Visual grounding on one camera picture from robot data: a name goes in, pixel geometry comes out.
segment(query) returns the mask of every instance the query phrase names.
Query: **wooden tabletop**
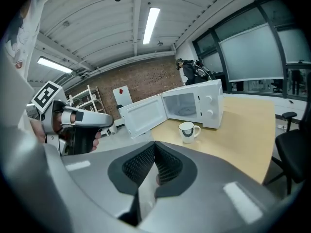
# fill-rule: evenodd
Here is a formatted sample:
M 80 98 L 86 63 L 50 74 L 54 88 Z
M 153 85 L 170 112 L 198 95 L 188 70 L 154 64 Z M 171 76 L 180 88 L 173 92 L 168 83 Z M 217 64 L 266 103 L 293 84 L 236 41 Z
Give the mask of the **wooden tabletop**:
M 219 129 L 202 128 L 193 143 L 182 142 L 179 120 L 169 119 L 151 130 L 156 141 L 164 141 L 220 157 L 262 183 L 275 140 L 275 111 L 272 101 L 224 98 Z

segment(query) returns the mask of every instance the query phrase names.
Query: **white microwave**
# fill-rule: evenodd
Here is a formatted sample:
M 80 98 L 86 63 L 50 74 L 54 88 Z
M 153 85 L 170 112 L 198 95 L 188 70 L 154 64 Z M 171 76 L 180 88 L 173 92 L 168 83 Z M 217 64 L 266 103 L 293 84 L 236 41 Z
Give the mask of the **white microwave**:
M 132 138 L 167 119 L 202 123 L 217 129 L 223 116 L 221 80 L 178 87 L 119 109 Z

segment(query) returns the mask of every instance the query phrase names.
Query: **ceiling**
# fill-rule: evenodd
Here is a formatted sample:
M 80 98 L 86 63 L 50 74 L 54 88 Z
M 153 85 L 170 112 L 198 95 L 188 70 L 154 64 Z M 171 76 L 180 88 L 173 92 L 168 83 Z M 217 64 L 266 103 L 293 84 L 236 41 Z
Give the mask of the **ceiling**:
M 28 81 L 33 87 L 41 87 L 49 80 L 63 85 L 71 76 L 125 58 L 172 51 L 172 44 L 214 3 L 217 0 L 48 0 Z M 151 7 L 161 11 L 150 43 L 143 45 Z M 40 56 L 75 72 L 64 75 L 39 65 Z

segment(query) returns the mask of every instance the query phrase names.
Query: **fluorescent light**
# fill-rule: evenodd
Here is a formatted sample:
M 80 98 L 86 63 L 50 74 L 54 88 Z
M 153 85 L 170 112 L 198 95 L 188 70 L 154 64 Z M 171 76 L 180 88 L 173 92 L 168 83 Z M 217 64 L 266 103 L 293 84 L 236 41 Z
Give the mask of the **fluorescent light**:
M 65 72 L 65 73 L 72 73 L 71 69 L 69 69 L 65 66 L 62 66 L 58 63 L 55 63 L 53 61 L 50 61 L 48 59 L 45 59 L 43 57 L 40 57 L 40 59 L 38 60 L 38 64 L 44 65 L 46 67 L 54 68 L 56 70 L 59 70 L 59 71 Z
M 152 31 L 154 30 L 156 19 L 159 13 L 160 13 L 160 9 L 155 9 L 155 8 L 150 9 L 148 20 L 147 20 L 147 26 L 145 30 L 145 36 L 142 42 L 143 44 L 148 44 L 150 42 Z

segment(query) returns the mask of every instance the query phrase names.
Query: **black chair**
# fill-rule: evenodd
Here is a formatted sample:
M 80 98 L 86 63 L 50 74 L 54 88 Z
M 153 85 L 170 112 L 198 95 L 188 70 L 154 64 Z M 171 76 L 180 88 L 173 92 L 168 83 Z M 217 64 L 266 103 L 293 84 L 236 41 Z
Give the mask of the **black chair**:
M 276 147 L 281 161 L 275 157 L 272 157 L 272 160 L 283 172 L 265 183 L 268 185 L 285 175 L 288 195 L 291 193 L 292 179 L 295 183 L 304 181 L 311 165 L 311 73 L 307 76 L 307 87 L 307 106 L 299 123 L 299 130 L 290 131 L 292 118 L 297 116 L 295 112 L 287 112 L 282 115 L 288 123 L 287 131 L 276 138 Z
M 273 88 L 273 92 L 282 93 L 283 80 L 273 80 L 271 85 L 275 86 L 275 88 Z

